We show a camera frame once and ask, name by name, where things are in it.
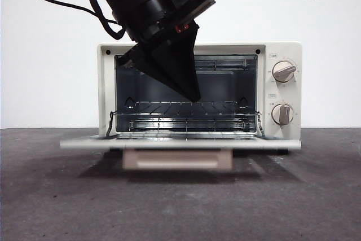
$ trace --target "white wall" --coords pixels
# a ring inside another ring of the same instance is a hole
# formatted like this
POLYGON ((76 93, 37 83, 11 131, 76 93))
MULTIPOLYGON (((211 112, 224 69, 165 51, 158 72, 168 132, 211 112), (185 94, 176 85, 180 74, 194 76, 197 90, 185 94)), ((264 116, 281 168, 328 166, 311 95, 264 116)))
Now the white wall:
MULTIPOLYGON (((96 46, 113 42, 97 19, 41 0, 1 5, 1 127, 97 126, 96 46)), ((197 22, 198 42, 302 42, 303 127, 361 126, 361 0, 217 0, 197 22)))

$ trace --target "oven control knob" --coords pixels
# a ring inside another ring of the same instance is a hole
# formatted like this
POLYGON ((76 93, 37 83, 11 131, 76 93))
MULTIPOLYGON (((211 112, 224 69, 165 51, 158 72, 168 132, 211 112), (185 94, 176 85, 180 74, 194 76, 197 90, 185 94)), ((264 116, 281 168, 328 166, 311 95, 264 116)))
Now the oven control knob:
POLYGON ((279 82, 286 83, 296 70, 296 66, 290 62, 278 62, 273 68, 273 77, 279 82))
POLYGON ((293 119, 293 110, 287 104, 279 104, 272 110, 272 118, 279 125, 288 125, 293 119))

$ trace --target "robotic arm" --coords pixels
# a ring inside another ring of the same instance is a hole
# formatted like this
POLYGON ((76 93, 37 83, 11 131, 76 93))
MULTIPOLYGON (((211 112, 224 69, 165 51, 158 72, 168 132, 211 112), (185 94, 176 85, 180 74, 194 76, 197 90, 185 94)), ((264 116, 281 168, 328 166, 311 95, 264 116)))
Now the robotic arm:
POLYGON ((137 43, 121 64, 162 82, 190 101, 200 99, 193 48, 199 26, 194 18, 214 0, 107 0, 113 16, 123 29, 114 32, 96 0, 90 3, 104 29, 119 40, 127 31, 137 43))

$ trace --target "toaster oven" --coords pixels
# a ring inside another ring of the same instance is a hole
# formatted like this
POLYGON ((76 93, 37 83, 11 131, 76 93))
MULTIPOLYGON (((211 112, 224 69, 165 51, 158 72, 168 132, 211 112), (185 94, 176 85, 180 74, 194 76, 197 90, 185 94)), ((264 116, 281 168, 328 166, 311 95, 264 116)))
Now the toaster oven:
POLYGON ((195 46, 201 100, 192 103, 98 47, 99 135, 63 148, 123 150, 125 169, 230 169, 234 151, 301 148, 302 46, 195 46))

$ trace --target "oven door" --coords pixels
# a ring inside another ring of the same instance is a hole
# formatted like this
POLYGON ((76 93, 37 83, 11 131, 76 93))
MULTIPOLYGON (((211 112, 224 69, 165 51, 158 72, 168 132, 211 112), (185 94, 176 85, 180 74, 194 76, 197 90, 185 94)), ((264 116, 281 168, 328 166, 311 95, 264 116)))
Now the oven door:
POLYGON ((64 140, 61 148, 108 150, 149 149, 149 150, 300 150, 301 141, 266 139, 253 135, 234 133, 121 133, 113 139, 99 136, 64 140))
POLYGON ((234 133, 121 133, 60 142, 62 148, 119 149, 126 170, 230 170, 233 152, 246 150, 299 150, 301 141, 264 139, 234 133))

